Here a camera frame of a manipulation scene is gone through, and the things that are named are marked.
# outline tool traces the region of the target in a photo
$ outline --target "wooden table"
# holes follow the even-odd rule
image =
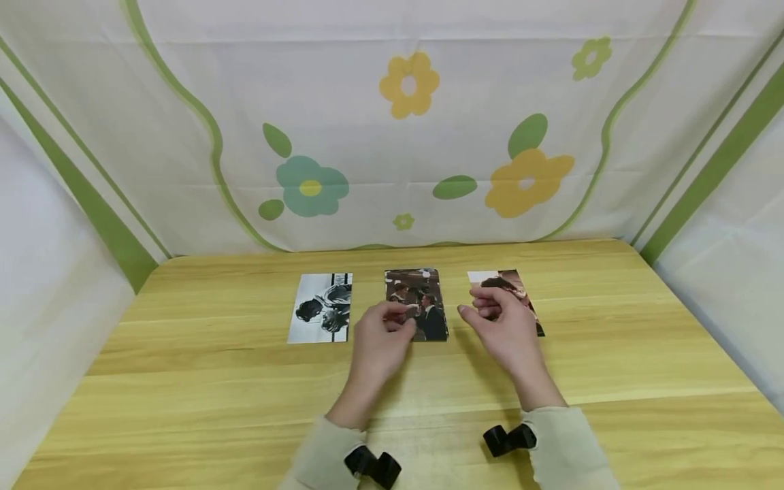
[[[287,345],[299,275],[354,273],[352,321],[389,268],[436,267],[451,336],[412,346],[372,422],[396,488],[536,488],[508,379],[456,312],[468,270],[516,267],[546,359],[624,489],[784,488],[784,423],[628,245],[521,245],[188,257],[150,277],[17,488],[275,488],[340,391],[351,343]]]

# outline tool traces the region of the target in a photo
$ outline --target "green flower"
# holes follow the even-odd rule
[[[395,216],[392,224],[397,227],[398,231],[411,230],[411,227],[414,226],[414,217],[409,212],[399,214]]]
[[[298,216],[312,218],[338,212],[338,200],[348,195],[342,173],[322,167],[313,158],[295,156],[276,172],[283,186],[283,202]]]
[[[583,78],[593,78],[601,70],[601,65],[612,56],[610,49],[610,38],[604,36],[601,39],[589,39],[583,48],[572,57],[572,66],[575,74],[572,78],[575,82]]]

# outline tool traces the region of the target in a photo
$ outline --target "green leaf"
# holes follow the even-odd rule
[[[436,199],[457,199],[467,196],[477,189],[477,181],[469,176],[453,176],[443,179],[433,187]]]
[[[547,117],[544,114],[528,116],[517,125],[512,136],[509,136],[509,157],[514,160],[514,157],[523,151],[538,147],[544,140],[545,134],[547,134]]]
[[[291,155],[292,142],[286,136],[286,133],[266,122],[261,126],[261,129],[264,131],[264,139],[267,140],[267,144],[270,145],[272,151],[283,158],[288,158]]]
[[[267,221],[276,220],[283,214],[283,201],[280,199],[270,199],[261,203],[259,206],[259,216]]]

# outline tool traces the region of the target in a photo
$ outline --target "wrist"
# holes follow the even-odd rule
[[[349,376],[340,396],[327,412],[327,420],[346,429],[367,429],[382,388],[383,383]]]
[[[558,386],[547,370],[530,372],[526,376],[512,375],[521,408],[530,412],[543,407],[568,407]]]

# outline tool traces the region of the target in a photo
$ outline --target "photo card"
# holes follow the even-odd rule
[[[444,342],[449,337],[438,271],[432,267],[384,273],[387,301],[408,305],[406,319],[416,320],[414,340]]]
[[[507,270],[475,270],[468,273],[468,282],[472,288],[501,288],[517,297],[534,314],[536,318],[536,335],[544,337],[544,329],[539,323],[539,315],[534,310],[534,305],[525,291],[523,281],[516,269]]]
[[[288,343],[346,342],[351,273],[302,274]]]

